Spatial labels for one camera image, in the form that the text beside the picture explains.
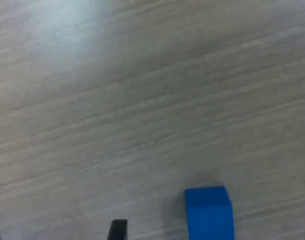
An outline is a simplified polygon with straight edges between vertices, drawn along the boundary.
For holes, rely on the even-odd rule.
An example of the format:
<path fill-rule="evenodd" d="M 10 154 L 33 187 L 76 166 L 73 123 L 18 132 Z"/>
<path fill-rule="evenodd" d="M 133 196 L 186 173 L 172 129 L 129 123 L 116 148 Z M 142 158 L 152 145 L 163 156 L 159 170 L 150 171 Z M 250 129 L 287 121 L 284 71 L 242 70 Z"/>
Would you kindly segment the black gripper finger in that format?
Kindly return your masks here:
<path fill-rule="evenodd" d="M 114 219 L 109 228 L 107 240 L 127 240 L 128 239 L 128 220 Z"/>

